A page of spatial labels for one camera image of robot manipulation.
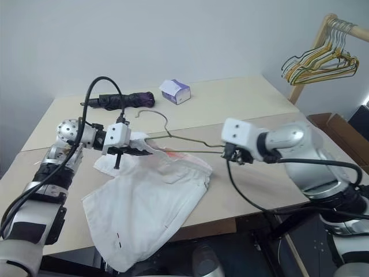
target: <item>table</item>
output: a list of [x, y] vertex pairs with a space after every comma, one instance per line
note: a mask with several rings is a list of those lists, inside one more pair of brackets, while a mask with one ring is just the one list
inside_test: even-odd
[[[255, 83], [261, 86], [262, 91], [256, 89]], [[248, 89], [245, 90], [246, 94], [249, 93], [250, 101], [245, 102], [245, 96], [242, 95], [240, 98], [243, 99], [243, 103], [240, 104], [238, 102], [235, 104], [237, 109], [229, 108], [228, 105], [232, 105], [235, 102], [233, 98], [237, 94], [240, 94], [234, 91], [237, 89], [241, 90], [245, 87], [254, 88], [252, 93], [250, 93]], [[157, 99], [156, 110], [162, 111], [168, 115], [170, 118], [170, 129], [178, 129], [174, 131], [174, 133], [180, 136], [199, 138], [208, 143], [217, 144], [220, 142], [221, 123], [229, 116], [227, 113], [230, 113], [230, 115], [235, 118], [243, 120], [248, 119], [248, 121], [265, 128], [278, 127], [283, 123], [295, 120], [306, 120], [305, 117], [297, 111], [296, 107], [292, 106], [279, 92], [268, 83], [262, 81], [260, 77], [256, 77], [256, 79], [236, 78], [196, 83], [191, 84], [191, 88], [194, 88], [193, 98], [186, 102], [188, 104], [187, 107], [183, 106], [186, 108], [183, 108], [182, 104], [175, 106], [166, 99], [161, 98], [158, 93], [155, 93]], [[233, 88], [232, 92], [227, 94], [229, 97], [222, 98], [221, 94], [222, 92], [226, 93], [227, 88]], [[199, 108], [197, 101], [200, 101], [200, 99], [202, 99], [201, 101], [205, 101], [202, 94], [211, 92], [217, 95], [217, 97], [215, 97], [217, 102], [213, 101], [208, 103], [209, 108], [206, 109], [206, 117], [198, 114], [198, 120], [191, 121], [195, 119], [191, 114], [198, 113], [196, 111], [196, 109]], [[17, 155], [12, 166], [0, 181], [1, 211], [4, 211], [7, 205], [21, 193], [25, 184], [32, 180], [34, 173], [39, 167], [37, 162], [42, 160], [47, 151], [46, 147], [55, 140], [55, 133], [52, 131], [55, 130], [57, 124], [63, 119], [68, 117], [74, 118], [79, 115], [77, 112], [81, 111], [79, 99], [82, 99], [82, 97], [72, 96], [70, 98], [56, 99], [46, 112], [45, 116], [30, 136], [28, 142], [25, 144], [23, 151]], [[72, 103], [69, 108], [66, 108], [64, 105], [68, 102]], [[163, 121], [160, 116], [155, 118], [155, 115], [142, 114], [142, 117], [140, 116], [140, 118], [134, 119], [133, 115], [136, 112], [137, 109], [127, 109], [127, 119], [131, 121], [133, 130], [144, 130], [147, 133], [153, 133], [163, 129]], [[89, 110], [88, 113], [91, 122], [103, 123], [105, 125], [114, 122], [116, 115], [115, 113], [104, 110]], [[330, 138], [324, 133], [322, 135], [325, 138], [325, 148], [330, 151], [336, 159], [353, 162], [352, 159], [339, 149]], [[205, 149], [201, 144], [172, 138], [158, 140], [157, 143], [161, 146], [176, 149]], [[44, 254], [93, 246], [81, 198], [111, 178], [92, 168], [94, 162], [100, 155], [101, 153], [95, 150], [86, 149], [84, 151], [83, 161], [73, 179], [73, 184], [69, 189], [69, 196], [65, 204], [68, 212], [66, 214], [66, 222], [62, 234], [57, 243], [44, 248]], [[198, 154], [197, 156], [213, 167], [213, 175], [208, 192], [204, 195], [183, 226], [193, 226], [258, 212], [257, 209], [246, 203], [234, 191], [228, 179], [225, 160], [219, 157], [219, 154]], [[247, 166], [234, 165], [232, 166], [232, 171], [235, 182], [242, 192], [265, 208], [286, 207], [306, 201], [306, 198], [301, 194], [299, 189], [297, 189], [288, 178], [281, 164], [255, 163]], [[355, 173], [353, 172], [348, 171], [348, 174], [351, 178], [355, 177]], [[367, 180], [369, 180], [369, 177], [365, 174], [363, 181]]]

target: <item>wooden rack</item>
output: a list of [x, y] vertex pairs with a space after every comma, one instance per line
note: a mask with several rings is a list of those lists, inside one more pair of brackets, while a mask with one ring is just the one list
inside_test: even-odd
[[[318, 31], [317, 37], [315, 38], [315, 41], [312, 45], [313, 48], [317, 48], [320, 46], [323, 46], [325, 39], [326, 39], [326, 33], [327, 33], [327, 28], [331, 27], [330, 26], [330, 21], [331, 19], [337, 18], [337, 15], [330, 13], [328, 14], [323, 22], [322, 25]], [[351, 28], [351, 30], [347, 33], [351, 36], [354, 36], [358, 39], [364, 40], [366, 42], [369, 42], [369, 30], [358, 27], [358, 26], [354, 26]], [[302, 90], [304, 89], [304, 85], [296, 85], [292, 88], [291, 94], [289, 95], [288, 100], [292, 103], [292, 104], [296, 104]]]

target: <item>hanger hook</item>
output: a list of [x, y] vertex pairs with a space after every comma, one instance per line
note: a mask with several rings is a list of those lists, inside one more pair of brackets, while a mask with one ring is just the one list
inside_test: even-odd
[[162, 114], [161, 112], [159, 111], [154, 111], [154, 110], [140, 110], [138, 111], [137, 115], [135, 116], [136, 118], [140, 117], [140, 114], [143, 112], [143, 111], [148, 111], [150, 113], [156, 113], [156, 114], [160, 114], [164, 119], [165, 119], [165, 124], [164, 124], [164, 130], [167, 132], [168, 136], [172, 137], [172, 134], [168, 131], [167, 129], [167, 125], [168, 125], [168, 118]]

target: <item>white wall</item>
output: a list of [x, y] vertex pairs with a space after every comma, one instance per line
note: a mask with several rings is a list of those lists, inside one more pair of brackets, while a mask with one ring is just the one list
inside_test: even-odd
[[[324, 15], [369, 27], [365, 0], [1, 0], [0, 157], [4, 172], [56, 96], [85, 93], [94, 77], [122, 89], [264, 74], [291, 89], [280, 66], [307, 50]], [[309, 85], [306, 114], [349, 117], [369, 93], [369, 44], [354, 78]], [[99, 91], [112, 91], [102, 84]]]

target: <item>white garment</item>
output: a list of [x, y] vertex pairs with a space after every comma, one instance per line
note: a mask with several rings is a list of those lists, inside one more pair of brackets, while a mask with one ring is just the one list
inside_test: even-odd
[[123, 155], [118, 174], [115, 156], [101, 157], [95, 167], [116, 178], [83, 198], [93, 243], [120, 272], [150, 257], [177, 232], [205, 194], [212, 173], [203, 160], [165, 153], [144, 139], [130, 146], [153, 155]]

